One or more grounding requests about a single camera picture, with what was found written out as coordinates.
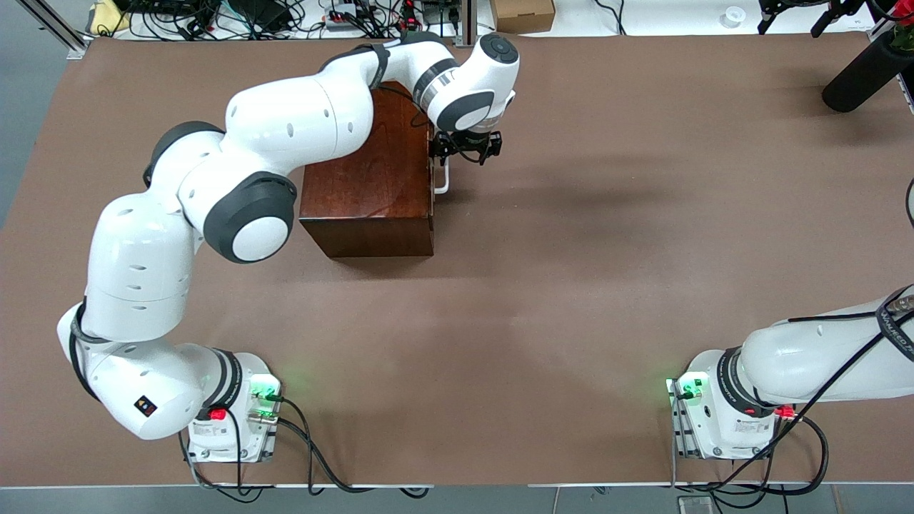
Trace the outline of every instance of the cardboard box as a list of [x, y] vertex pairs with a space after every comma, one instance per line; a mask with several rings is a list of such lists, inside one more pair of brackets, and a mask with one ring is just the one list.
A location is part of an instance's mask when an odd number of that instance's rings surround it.
[[492, 0], [492, 14], [498, 32], [547, 32], [556, 17], [556, 6], [552, 0]]

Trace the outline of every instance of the black cylinder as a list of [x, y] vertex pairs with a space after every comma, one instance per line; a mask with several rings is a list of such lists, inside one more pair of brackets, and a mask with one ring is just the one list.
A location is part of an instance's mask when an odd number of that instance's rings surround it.
[[877, 37], [838, 73], [822, 91], [825, 105], [838, 112], [851, 112], [914, 63], [914, 52], [889, 45], [894, 37], [891, 30]]

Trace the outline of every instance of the brown wooden cabinet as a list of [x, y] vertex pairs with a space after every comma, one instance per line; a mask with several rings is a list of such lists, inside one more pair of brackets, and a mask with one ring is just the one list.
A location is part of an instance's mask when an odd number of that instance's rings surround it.
[[366, 143], [304, 169], [299, 221], [328, 257], [432, 255], [428, 120], [395, 92], [372, 98]]

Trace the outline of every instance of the brown table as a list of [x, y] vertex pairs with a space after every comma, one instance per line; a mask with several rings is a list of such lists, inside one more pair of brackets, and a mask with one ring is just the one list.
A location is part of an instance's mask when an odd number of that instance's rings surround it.
[[[819, 100], [862, 34], [514, 41], [504, 152], [454, 161], [434, 257], [335, 262], [304, 230], [255, 265], [197, 256], [170, 339], [263, 356], [345, 480], [664, 482], [666, 377], [910, 281], [914, 117], [894, 84], [848, 115]], [[189, 481], [174, 438], [142, 442], [85, 395], [55, 324], [99, 212], [141, 190], [163, 131], [222, 124], [235, 91], [354, 44], [97, 40], [68, 65], [0, 239], [0, 485]], [[816, 406], [827, 478], [914, 481], [912, 409]], [[777, 480], [812, 476], [808, 435]], [[281, 433], [246, 480], [301, 483], [302, 455]]]

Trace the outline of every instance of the yellow object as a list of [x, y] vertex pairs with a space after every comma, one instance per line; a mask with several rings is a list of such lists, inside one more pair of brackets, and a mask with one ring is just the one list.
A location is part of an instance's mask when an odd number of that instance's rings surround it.
[[110, 36], [130, 26], [130, 15], [117, 8], [112, 0], [99, 0], [89, 9], [89, 32]]

